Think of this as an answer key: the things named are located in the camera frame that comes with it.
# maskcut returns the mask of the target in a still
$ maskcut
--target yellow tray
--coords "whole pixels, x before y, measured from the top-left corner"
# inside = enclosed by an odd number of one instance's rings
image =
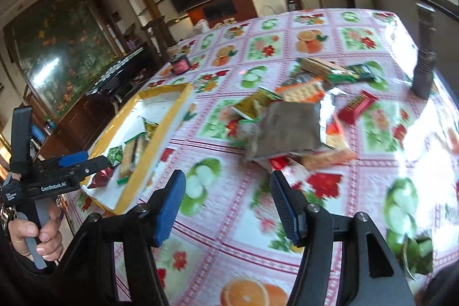
[[[195,98],[191,84],[164,85],[140,91],[131,98],[94,144],[90,157],[107,155],[133,133],[139,117],[159,123],[127,184],[118,185],[119,167],[106,187],[86,188],[92,177],[81,182],[82,189],[103,209],[124,214],[136,205],[169,140],[182,123]]]

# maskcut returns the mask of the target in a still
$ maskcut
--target wooden cabinet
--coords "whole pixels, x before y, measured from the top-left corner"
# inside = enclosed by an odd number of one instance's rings
[[[234,17],[236,21],[245,21],[258,17],[252,0],[211,0],[188,10],[193,25],[205,19],[209,27]]]

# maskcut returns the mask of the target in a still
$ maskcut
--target candy wrapper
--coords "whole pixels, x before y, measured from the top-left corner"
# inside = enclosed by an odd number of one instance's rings
[[[122,160],[122,146],[119,145],[108,150],[107,160],[112,164],[113,167],[117,167],[121,164]]]
[[[236,103],[231,108],[246,120],[261,118],[263,112],[272,102],[282,100],[282,98],[264,87],[259,87],[258,91]]]
[[[88,188],[100,188],[107,186],[113,175],[114,168],[107,167],[104,170],[99,171],[96,175],[93,176],[91,184]]]
[[[247,144],[246,159],[259,161],[324,149],[326,119],[322,116],[330,116],[329,111],[321,103],[272,103]]]
[[[145,139],[147,142],[149,142],[159,124],[156,122],[150,122],[146,118],[144,118],[143,121],[145,125]]]

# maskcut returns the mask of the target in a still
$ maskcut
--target painting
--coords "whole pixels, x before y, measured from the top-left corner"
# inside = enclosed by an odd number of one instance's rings
[[[20,68],[57,120],[119,59],[87,0],[40,0],[7,28]]]

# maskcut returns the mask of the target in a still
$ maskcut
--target green apple print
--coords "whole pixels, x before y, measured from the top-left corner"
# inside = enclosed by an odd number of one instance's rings
[[[221,173],[218,159],[203,159],[186,174],[185,195],[180,205],[180,213],[192,217],[198,214],[207,198],[207,189],[214,184]]]
[[[397,178],[387,190],[384,201],[387,245],[400,262],[405,276],[412,279],[413,274],[427,275],[432,271],[431,233],[416,235],[418,203],[418,191],[410,178]]]
[[[171,85],[178,85],[179,83],[182,83],[185,80],[184,77],[178,78],[175,81],[171,83]]]
[[[201,50],[205,50],[207,47],[209,47],[210,44],[212,43],[212,39],[213,39],[213,33],[210,33],[208,36],[205,36],[203,38],[203,42],[201,43]]]
[[[384,219],[394,234],[408,235],[410,238],[415,236],[417,229],[415,215],[418,202],[418,191],[410,178],[397,178],[387,190],[384,201]],[[399,239],[400,237],[391,236],[392,243],[400,243]]]
[[[358,23],[360,21],[359,17],[355,12],[352,11],[346,11],[341,14],[343,19],[347,21],[348,23]]]
[[[272,28],[275,28],[277,26],[277,23],[278,23],[278,19],[268,19],[268,20],[265,20],[263,21],[263,23],[261,24],[261,28],[263,30],[271,30]]]
[[[367,82],[371,88],[379,91],[387,91],[389,90],[389,84],[383,78],[384,69],[379,65],[376,61],[367,61],[365,64],[368,65],[370,70],[375,75],[375,80]]]
[[[261,82],[263,75],[267,71],[267,67],[264,65],[257,66],[255,68],[249,69],[243,76],[242,81],[240,82],[241,87],[243,88],[255,88]]]

